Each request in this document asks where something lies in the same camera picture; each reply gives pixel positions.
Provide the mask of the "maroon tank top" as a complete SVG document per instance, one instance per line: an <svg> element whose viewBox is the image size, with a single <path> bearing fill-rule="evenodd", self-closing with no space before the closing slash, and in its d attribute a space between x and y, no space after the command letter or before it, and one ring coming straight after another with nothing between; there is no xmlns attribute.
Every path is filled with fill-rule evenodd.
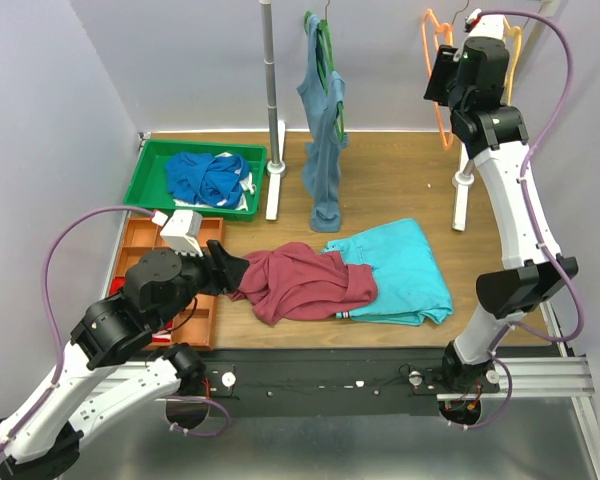
<svg viewBox="0 0 600 480"><path fill-rule="evenodd" d="M339 252L318 254L305 243L290 242L245 259L249 268L229 299L249 302L254 316L269 326L282 319L326 320L378 296L371 266L347 264Z"/></svg>

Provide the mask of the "orange plastic hanger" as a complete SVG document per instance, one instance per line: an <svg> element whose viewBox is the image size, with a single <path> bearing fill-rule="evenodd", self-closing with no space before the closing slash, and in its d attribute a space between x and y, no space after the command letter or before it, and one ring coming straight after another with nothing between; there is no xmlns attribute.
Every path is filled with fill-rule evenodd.
<svg viewBox="0 0 600 480"><path fill-rule="evenodd" d="M445 53L444 48L453 47L453 27L448 22L441 23L434 11L428 8L421 21L421 37L425 67L429 79L433 81L433 93L440 94L444 66L439 54ZM454 143L453 133L445 128L438 97L434 97L433 104L442 147L448 151Z"/></svg>

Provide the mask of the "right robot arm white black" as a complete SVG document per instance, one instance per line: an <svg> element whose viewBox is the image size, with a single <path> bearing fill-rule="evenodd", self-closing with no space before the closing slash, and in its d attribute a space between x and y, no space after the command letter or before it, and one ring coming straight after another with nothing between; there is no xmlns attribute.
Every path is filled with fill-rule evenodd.
<svg viewBox="0 0 600 480"><path fill-rule="evenodd" d="M424 94L450 110L451 130L487 189L502 248L500 271L476 280L478 305L445 349L442 384L464 392L491 367L508 326L551 298L578 272L544 217L530 166L522 113L503 102L509 52L503 41L472 36L462 47L439 47Z"/></svg>

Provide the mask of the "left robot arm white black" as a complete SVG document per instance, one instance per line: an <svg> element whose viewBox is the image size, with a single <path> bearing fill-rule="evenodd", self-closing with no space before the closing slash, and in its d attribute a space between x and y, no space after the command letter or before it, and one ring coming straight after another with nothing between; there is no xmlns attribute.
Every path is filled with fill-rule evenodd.
<svg viewBox="0 0 600 480"><path fill-rule="evenodd" d="M145 253L115 294L86 310L62 363L16 412L0 419L0 478L55 479L76 463L82 446L142 404L203 392L203 361L192 346L176 343L132 378L91 394L197 295L235 292L248 267L217 240L199 254L169 248Z"/></svg>

